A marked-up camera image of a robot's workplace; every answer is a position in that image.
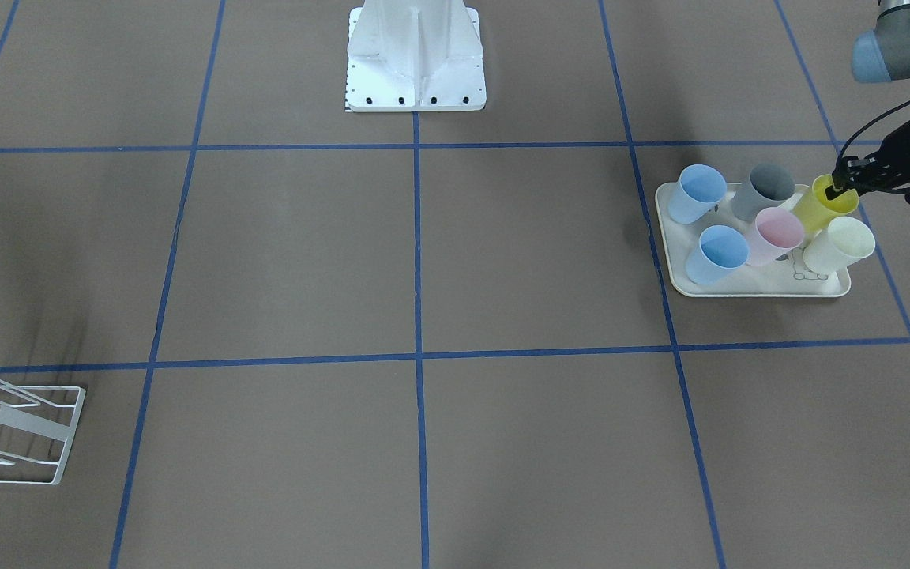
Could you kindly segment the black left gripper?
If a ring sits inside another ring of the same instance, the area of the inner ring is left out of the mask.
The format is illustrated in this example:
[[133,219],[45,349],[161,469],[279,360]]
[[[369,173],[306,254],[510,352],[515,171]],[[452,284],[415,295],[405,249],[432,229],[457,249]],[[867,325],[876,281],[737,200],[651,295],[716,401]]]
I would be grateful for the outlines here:
[[889,134],[867,159],[864,166],[863,157],[838,158],[825,198],[840,198],[852,192],[861,198],[870,192],[885,192],[900,195],[910,205],[910,126]]

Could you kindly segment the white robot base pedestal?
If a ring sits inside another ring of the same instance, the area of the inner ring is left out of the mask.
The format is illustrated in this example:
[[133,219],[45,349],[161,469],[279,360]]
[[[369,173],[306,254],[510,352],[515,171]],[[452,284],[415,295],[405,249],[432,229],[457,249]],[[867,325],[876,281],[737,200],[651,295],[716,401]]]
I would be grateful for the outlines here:
[[344,108],[356,113],[481,111],[483,33],[462,1],[365,1],[348,17]]

